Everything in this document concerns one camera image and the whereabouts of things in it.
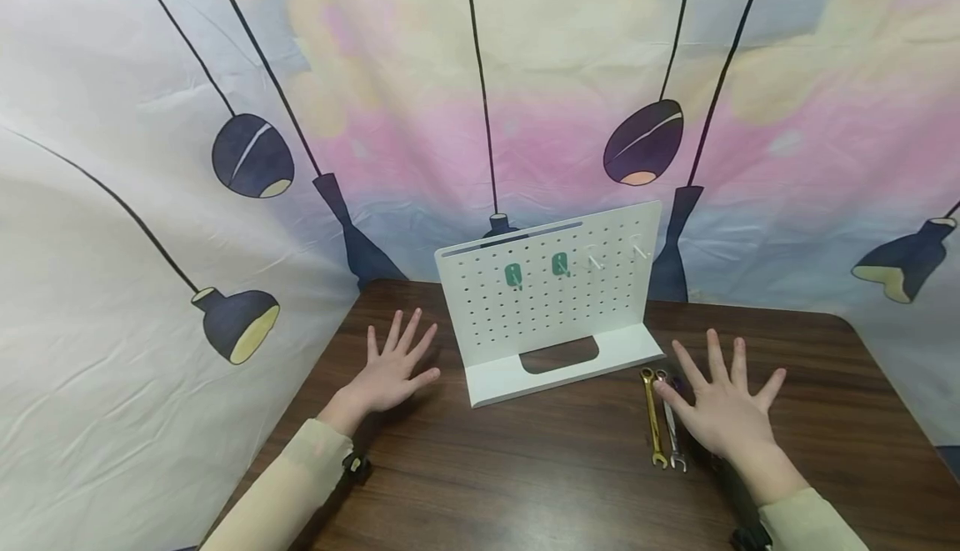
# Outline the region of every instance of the wrench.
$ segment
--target wrench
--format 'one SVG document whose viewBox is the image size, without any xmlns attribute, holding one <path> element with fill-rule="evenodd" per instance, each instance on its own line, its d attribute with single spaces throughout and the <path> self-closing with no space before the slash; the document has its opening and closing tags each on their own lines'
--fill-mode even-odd
<svg viewBox="0 0 960 551">
<path fill-rule="evenodd" d="M 662 369 L 657 370 L 657 380 L 667 386 L 670 385 L 668 376 Z M 668 403 L 663 404 L 663 414 L 666 417 L 666 427 L 670 433 L 670 468 L 677 469 L 677 463 L 680 463 L 683 466 L 683 473 L 686 474 L 687 458 L 683 457 L 683 453 L 680 452 L 680 443 L 677 442 L 677 425 L 673 421 L 673 410 Z"/>
<path fill-rule="evenodd" d="M 654 370 L 650 368 L 640 369 L 640 377 L 643 378 L 643 387 L 647 393 L 647 414 L 650 417 L 650 436 L 654 439 L 654 455 L 652 461 L 654 465 L 658 462 L 666 469 L 666 457 L 663 456 L 661 446 L 659 446 L 659 424 L 657 423 L 657 406 L 654 405 Z"/>
</svg>

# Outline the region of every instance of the pegboard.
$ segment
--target pegboard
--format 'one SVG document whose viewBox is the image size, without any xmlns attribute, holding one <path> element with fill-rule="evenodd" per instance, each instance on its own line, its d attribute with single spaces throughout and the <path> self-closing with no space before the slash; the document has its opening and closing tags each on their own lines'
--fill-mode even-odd
<svg viewBox="0 0 960 551">
<path fill-rule="evenodd" d="M 438 249 L 474 406 L 661 355 L 643 328 L 661 211 L 642 203 Z M 587 336 L 596 359 L 542 377 L 514 373 L 519 354 Z"/>
</svg>

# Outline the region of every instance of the wrench head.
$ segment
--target wrench head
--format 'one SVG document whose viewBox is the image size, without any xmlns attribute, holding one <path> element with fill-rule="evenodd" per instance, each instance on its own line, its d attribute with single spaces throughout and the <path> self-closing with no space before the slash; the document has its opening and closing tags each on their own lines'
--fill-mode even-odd
<svg viewBox="0 0 960 551">
<path fill-rule="evenodd" d="M 682 455 L 672 454 L 670 455 L 670 468 L 677 469 L 677 463 L 680 463 L 683 466 L 683 473 L 687 473 L 687 460 L 683 458 Z"/>
</svg>

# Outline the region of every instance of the hand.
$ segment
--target hand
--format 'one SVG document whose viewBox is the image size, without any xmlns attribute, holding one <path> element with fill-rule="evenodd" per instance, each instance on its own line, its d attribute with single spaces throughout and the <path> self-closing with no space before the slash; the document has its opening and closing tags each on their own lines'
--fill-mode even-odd
<svg viewBox="0 0 960 551">
<path fill-rule="evenodd" d="M 703 378 L 682 344 L 674 341 L 673 350 L 693 387 L 696 404 L 691 407 L 664 382 L 654 383 L 657 394 L 673 408 L 700 444 L 730 461 L 757 505 L 775 503 L 808 487 L 774 441 L 767 416 L 783 386 L 786 370 L 775 370 L 760 392 L 751 395 L 747 388 L 747 344 L 743 338 L 733 341 L 733 362 L 728 374 L 718 333 L 713 329 L 707 331 L 712 382 Z"/>
<path fill-rule="evenodd" d="M 416 347 L 410 349 L 421 315 L 419 309 L 414 312 L 403 336 L 400 337 L 403 311 L 397 311 L 393 315 L 393 324 L 390 334 L 387 335 L 387 342 L 383 345 L 383 353 L 378 350 L 377 331 L 373 326 L 368 326 L 367 367 L 363 368 L 349 385 L 333 395 L 329 405 L 317 418 L 342 435 L 352 436 L 368 413 L 397 407 L 420 388 L 440 377 L 438 368 L 430 368 L 422 374 L 410 377 L 437 332 L 436 324 L 430 326 Z"/>
<path fill-rule="evenodd" d="M 753 446 L 774 443 L 767 412 L 783 385 L 785 369 L 778 369 L 759 393 L 751 395 L 747 390 L 747 345 L 743 338 L 733 342 L 732 373 L 727 374 L 718 333 L 713 329 L 707 331 L 712 382 L 703 378 L 682 344 L 674 341 L 673 349 L 693 387 L 696 405 L 691 407 L 663 382 L 656 382 L 654 388 L 701 445 L 720 457 L 733 458 Z"/>
</svg>

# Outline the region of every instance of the beige sleeve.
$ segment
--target beige sleeve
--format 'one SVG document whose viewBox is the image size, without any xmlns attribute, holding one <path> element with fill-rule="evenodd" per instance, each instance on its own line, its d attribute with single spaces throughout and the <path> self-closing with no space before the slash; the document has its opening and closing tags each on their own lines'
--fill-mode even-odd
<svg viewBox="0 0 960 551">
<path fill-rule="evenodd" d="M 774 541 L 774 551 L 867 551 L 857 533 L 813 488 L 764 505 L 760 522 Z"/>
<path fill-rule="evenodd" d="M 286 551 L 340 482 L 352 448 L 322 421 L 306 421 L 201 550 Z"/>
</svg>

